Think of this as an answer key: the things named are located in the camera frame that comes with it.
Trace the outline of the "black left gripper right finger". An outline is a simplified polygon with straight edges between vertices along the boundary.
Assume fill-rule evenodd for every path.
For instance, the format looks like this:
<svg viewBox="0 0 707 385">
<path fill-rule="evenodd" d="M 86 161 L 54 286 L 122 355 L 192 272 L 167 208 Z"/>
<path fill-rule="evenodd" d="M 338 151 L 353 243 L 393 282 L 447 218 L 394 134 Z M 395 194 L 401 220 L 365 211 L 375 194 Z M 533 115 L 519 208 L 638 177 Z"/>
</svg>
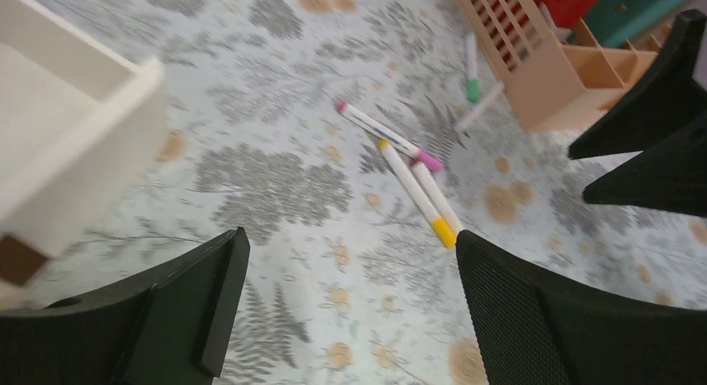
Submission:
<svg viewBox="0 0 707 385">
<path fill-rule="evenodd" d="M 705 311 L 587 286 L 468 230 L 456 255 L 490 383 L 705 383 Z"/>
</svg>

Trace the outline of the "light green capped marker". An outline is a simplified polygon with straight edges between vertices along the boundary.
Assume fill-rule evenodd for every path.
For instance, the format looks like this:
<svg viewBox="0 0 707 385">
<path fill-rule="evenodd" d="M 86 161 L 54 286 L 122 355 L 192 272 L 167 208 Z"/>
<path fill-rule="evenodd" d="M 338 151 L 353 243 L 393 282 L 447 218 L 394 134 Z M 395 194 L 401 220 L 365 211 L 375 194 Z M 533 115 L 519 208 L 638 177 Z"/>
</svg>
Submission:
<svg viewBox="0 0 707 385">
<path fill-rule="evenodd" d="M 477 103 L 480 100 L 478 45 L 476 35 L 473 32 L 469 32 L 465 37 L 465 57 L 467 75 L 466 96 L 471 103 Z"/>
</svg>

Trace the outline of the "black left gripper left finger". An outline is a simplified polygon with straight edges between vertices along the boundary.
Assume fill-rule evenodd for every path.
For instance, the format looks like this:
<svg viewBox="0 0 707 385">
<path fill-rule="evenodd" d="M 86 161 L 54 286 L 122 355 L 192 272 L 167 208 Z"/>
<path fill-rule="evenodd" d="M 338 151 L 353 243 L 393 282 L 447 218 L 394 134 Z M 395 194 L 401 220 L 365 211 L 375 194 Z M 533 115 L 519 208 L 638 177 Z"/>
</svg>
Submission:
<svg viewBox="0 0 707 385">
<path fill-rule="evenodd" d="M 210 384 L 223 371 L 249 252 L 239 227 L 107 286 L 2 312 L 2 383 Z"/>
</svg>

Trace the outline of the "teal file folder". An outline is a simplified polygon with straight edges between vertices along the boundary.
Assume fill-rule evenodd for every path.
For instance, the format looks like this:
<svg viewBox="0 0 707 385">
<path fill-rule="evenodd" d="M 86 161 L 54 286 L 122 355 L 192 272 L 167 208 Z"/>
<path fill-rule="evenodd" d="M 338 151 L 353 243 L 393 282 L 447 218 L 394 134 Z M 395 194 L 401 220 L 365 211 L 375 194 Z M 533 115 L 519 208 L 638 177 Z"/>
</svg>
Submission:
<svg viewBox="0 0 707 385">
<path fill-rule="evenodd" d="M 584 17 L 598 43 L 617 48 L 687 0 L 599 0 Z"/>
</svg>

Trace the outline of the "cream drawer unit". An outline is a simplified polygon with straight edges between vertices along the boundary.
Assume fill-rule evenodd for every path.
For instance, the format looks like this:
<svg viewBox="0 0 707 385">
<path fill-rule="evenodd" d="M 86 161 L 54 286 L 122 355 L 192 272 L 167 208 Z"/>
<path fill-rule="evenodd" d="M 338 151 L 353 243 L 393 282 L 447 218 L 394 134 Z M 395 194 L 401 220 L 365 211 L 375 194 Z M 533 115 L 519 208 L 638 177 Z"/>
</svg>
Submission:
<svg viewBox="0 0 707 385">
<path fill-rule="evenodd" d="M 1 307 L 168 142 L 164 64 L 136 64 L 35 0 L 1 0 Z"/>
</svg>

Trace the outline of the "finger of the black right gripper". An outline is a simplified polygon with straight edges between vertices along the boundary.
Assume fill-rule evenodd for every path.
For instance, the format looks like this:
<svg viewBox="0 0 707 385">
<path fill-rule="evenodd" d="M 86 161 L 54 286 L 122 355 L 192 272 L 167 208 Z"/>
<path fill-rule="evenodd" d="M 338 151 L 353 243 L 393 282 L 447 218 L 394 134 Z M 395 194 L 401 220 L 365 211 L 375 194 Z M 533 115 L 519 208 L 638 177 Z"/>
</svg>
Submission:
<svg viewBox="0 0 707 385">
<path fill-rule="evenodd" d="M 641 79 L 568 147 L 579 160 L 643 151 L 706 111 L 706 90 L 694 79 L 706 16 L 698 9 L 674 17 L 669 35 Z"/>
<path fill-rule="evenodd" d="M 593 181 L 582 198 L 705 218 L 706 116 Z"/>
</svg>

